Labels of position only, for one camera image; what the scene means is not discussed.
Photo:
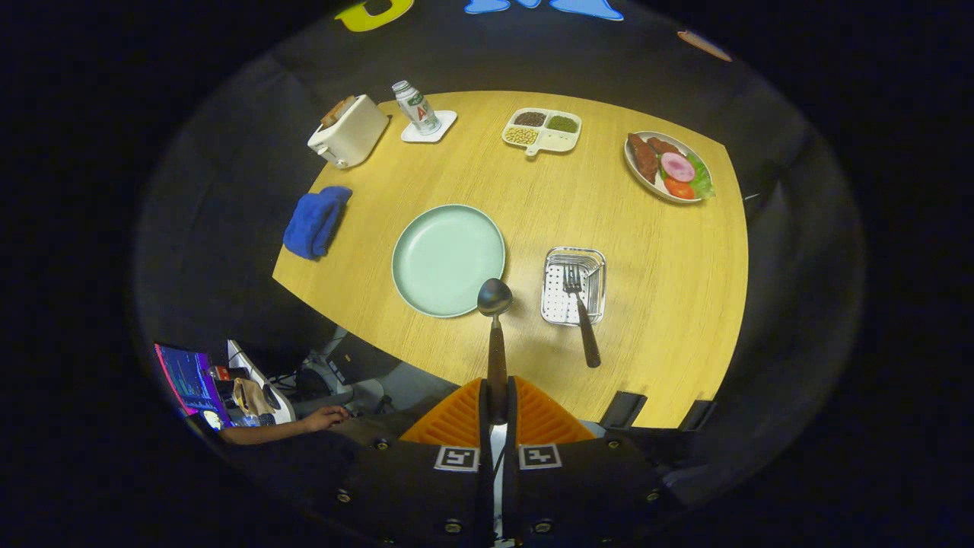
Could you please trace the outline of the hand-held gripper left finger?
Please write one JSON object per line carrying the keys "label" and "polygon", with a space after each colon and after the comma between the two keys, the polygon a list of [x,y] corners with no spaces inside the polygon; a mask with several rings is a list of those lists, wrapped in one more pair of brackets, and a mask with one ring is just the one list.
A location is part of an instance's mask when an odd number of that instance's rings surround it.
{"label": "hand-held gripper left finger", "polygon": [[376,547],[490,547],[493,458],[487,388],[473,379],[411,419],[356,440],[327,516]]}

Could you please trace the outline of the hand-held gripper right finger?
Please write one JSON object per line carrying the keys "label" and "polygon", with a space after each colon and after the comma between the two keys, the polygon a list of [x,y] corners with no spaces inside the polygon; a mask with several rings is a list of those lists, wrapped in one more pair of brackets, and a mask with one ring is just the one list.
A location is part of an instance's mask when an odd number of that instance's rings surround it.
{"label": "hand-held gripper right finger", "polygon": [[672,511],[633,441],[598,438],[540,389],[508,378],[505,537],[517,547],[626,547]]}

